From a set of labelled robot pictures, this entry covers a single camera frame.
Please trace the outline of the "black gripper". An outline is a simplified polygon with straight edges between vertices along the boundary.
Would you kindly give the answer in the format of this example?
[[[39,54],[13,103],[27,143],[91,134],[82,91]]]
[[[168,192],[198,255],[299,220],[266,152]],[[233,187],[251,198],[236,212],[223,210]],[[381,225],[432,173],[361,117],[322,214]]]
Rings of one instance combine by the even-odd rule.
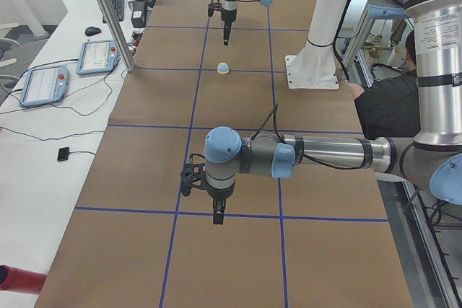
[[[208,194],[213,199],[213,224],[223,225],[225,217],[226,200],[233,194],[234,185],[224,189],[209,188]]]
[[[222,9],[221,19],[224,22],[224,27],[223,27],[223,44],[224,45],[229,45],[232,23],[236,20],[236,18],[237,18],[237,9],[233,9],[233,10]]]

